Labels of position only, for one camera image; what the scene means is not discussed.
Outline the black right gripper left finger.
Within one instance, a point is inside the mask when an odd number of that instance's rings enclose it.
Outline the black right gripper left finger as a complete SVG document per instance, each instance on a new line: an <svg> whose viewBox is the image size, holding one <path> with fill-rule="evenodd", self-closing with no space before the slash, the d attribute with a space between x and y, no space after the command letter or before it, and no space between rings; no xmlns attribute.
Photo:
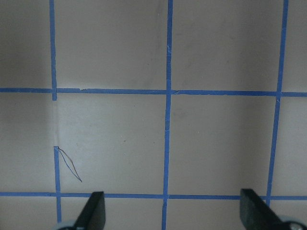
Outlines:
<svg viewBox="0 0 307 230"><path fill-rule="evenodd" d="M73 225L74 230L103 230L106 224L104 192L93 192Z"/></svg>

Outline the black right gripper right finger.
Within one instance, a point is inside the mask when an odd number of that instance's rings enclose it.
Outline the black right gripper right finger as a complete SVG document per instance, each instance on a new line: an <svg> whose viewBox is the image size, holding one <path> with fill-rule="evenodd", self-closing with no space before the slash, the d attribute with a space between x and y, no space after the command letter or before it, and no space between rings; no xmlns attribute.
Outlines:
<svg viewBox="0 0 307 230"><path fill-rule="evenodd" d="M246 230L289 229L252 189L240 190L240 220Z"/></svg>

